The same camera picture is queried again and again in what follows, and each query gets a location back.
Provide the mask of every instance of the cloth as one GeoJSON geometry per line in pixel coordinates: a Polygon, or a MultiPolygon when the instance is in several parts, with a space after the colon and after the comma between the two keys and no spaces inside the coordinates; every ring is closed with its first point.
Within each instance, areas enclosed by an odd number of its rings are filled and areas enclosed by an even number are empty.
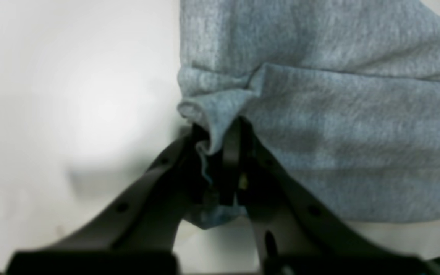
{"type": "Polygon", "coordinates": [[[418,0],[182,0],[182,101],[213,154],[246,117],[340,218],[440,219],[440,17],[418,0]]]}

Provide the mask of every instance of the white background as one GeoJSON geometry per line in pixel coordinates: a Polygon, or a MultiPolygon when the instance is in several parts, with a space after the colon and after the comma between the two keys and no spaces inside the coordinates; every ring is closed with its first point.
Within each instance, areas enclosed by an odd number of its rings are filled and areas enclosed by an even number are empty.
{"type": "MultiPolygon", "coordinates": [[[[0,0],[0,270],[89,221],[176,137],[178,13],[175,0],[0,0]]],[[[176,250],[206,264],[186,270],[229,265],[207,256],[231,245],[196,238],[176,250]]]]}

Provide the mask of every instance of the white surface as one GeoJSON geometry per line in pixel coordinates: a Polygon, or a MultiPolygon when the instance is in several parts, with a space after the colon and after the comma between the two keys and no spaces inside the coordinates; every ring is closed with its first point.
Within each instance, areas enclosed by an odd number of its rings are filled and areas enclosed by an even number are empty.
{"type": "MultiPolygon", "coordinates": [[[[440,14],[440,0],[424,2],[440,14]]],[[[89,221],[169,144],[178,52],[176,0],[0,0],[0,270],[89,221]]],[[[366,230],[402,240],[388,232],[366,230]]],[[[245,228],[180,236],[190,272],[256,264],[245,228]],[[236,240],[247,248],[228,254],[236,240]]]]}

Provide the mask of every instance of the gray sweatpants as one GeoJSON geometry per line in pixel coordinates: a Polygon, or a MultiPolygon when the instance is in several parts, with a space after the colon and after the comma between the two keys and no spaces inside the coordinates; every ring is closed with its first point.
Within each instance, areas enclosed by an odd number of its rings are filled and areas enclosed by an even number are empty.
{"type": "Polygon", "coordinates": [[[440,219],[440,17],[418,0],[182,0],[178,111],[237,116],[346,220],[440,219]]]}

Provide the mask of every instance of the hole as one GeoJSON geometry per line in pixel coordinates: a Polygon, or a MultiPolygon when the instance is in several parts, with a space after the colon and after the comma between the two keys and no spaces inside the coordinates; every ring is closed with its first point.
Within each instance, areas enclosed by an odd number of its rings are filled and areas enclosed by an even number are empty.
{"type": "Polygon", "coordinates": [[[314,217],[320,217],[322,215],[322,211],[314,205],[309,205],[308,210],[309,213],[314,217]]]}
{"type": "Polygon", "coordinates": [[[271,231],[266,231],[264,235],[264,244],[266,245],[267,255],[274,257],[278,255],[278,247],[276,246],[276,240],[274,239],[273,233],[271,231]]]}
{"type": "Polygon", "coordinates": [[[129,208],[129,205],[126,202],[122,202],[116,207],[116,211],[118,213],[124,213],[125,211],[128,210],[128,208],[129,208]]]}

